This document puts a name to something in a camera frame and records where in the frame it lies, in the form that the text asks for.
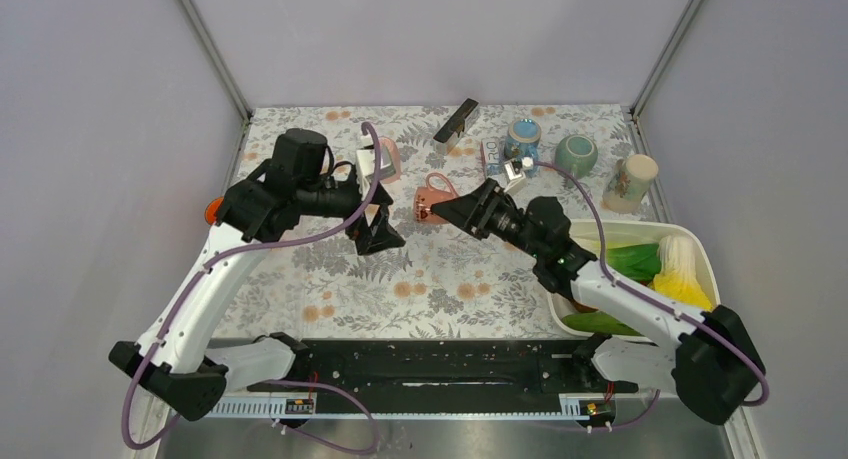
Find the pink dotted mug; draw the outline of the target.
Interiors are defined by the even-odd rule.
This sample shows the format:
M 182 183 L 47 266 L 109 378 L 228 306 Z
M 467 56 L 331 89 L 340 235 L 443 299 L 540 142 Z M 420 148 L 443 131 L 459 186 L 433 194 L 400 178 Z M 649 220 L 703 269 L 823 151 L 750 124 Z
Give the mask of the pink dotted mug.
M 432 211 L 432 206 L 441 202 L 455 199 L 459 196 L 452 182 L 439 172 L 426 175 L 424 185 L 416 189 L 413 198 L 412 212 L 419 223 L 442 225 L 447 220 Z

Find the large orange mug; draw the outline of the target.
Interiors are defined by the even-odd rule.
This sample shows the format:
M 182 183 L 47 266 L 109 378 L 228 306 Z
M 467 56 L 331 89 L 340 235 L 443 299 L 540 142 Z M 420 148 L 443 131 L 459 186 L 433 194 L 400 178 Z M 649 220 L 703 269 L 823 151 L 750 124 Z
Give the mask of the large orange mug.
M 213 199 L 205 208 L 204 220 L 208 225 L 213 225 L 217 220 L 218 209 L 223 202 L 223 197 L 219 196 Z

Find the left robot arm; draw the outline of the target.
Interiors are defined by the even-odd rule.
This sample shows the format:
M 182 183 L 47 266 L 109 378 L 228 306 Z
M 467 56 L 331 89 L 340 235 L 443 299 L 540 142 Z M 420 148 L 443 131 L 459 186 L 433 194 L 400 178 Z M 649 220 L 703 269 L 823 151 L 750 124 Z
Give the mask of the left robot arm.
M 230 391 L 276 380 L 296 390 L 310 364 L 281 333 L 245 346 L 212 349 L 209 341 L 236 293 L 274 248 L 288 248 L 285 233 L 304 217 L 334 218 L 361 256 L 400 248 L 389 222 L 391 196 L 377 170 L 381 144 L 374 127 L 361 126 L 355 161 L 343 180 L 320 133 L 292 128 L 280 134 L 272 155 L 230 186 L 207 213 L 207 240 L 157 320 L 135 341 L 116 343 L 112 364 L 189 421 L 206 416 Z

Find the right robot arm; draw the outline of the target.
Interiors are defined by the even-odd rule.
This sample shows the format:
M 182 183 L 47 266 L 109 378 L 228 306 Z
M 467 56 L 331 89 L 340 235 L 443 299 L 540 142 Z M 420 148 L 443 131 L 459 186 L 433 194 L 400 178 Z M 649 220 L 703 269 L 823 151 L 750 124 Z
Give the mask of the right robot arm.
M 722 305 L 704 311 L 614 271 L 602 255 L 572 239 L 571 221 L 557 198 L 539 196 L 520 208 L 488 179 L 430 210 L 478 240 L 494 235 L 527 253 L 548 292 L 607 313 L 645 337 L 643 343 L 592 337 L 591 353 L 573 365 L 583 389 L 626 381 L 672 390 L 691 412 L 714 425 L 725 424 L 741 406 L 768 400 L 763 361 L 735 311 Z

